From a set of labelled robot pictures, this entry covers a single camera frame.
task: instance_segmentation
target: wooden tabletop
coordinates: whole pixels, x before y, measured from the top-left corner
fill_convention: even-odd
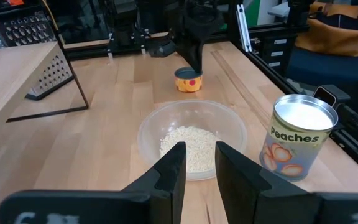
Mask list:
[[[34,85],[57,42],[0,49],[0,127]]]
[[[141,122],[175,100],[199,98],[232,108],[247,128],[245,155],[259,162],[272,105],[283,93],[229,42],[206,45],[203,64],[203,89],[180,93],[173,73],[188,65],[176,54],[73,62],[91,108],[4,125],[0,202],[23,189],[123,189],[151,167],[138,152]],[[358,165],[329,139],[309,175],[295,184],[309,191],[358,192]],[[182,223],[227,223],[216,178],[186,183]]]

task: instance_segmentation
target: uncooked rice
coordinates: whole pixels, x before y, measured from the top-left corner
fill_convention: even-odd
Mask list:
[[[204,172],[215,168],[215,144],[220,139],[213,133],[192,126],[175,128],[161,139],[161,157],[180,141],[186,142],[187,172]]]

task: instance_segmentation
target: can label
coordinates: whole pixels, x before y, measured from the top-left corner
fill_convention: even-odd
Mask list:
[[[273,115],[260,161],[265,168],[284,179],[301,180],[308,174],[328,134],[287,128]]]

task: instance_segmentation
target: white panel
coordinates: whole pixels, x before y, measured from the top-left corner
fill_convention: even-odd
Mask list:
[[[274,16],[267,12],[278,4],[278,0],[260,0],[258,25],[271,24],[274,22]]]

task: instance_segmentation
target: small orange toy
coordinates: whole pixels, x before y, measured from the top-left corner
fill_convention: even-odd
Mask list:
[[[178,91],[193,93],[201,89],[202,73],[196,73],[192,68],[179,68],[175,71],[175,84]]]

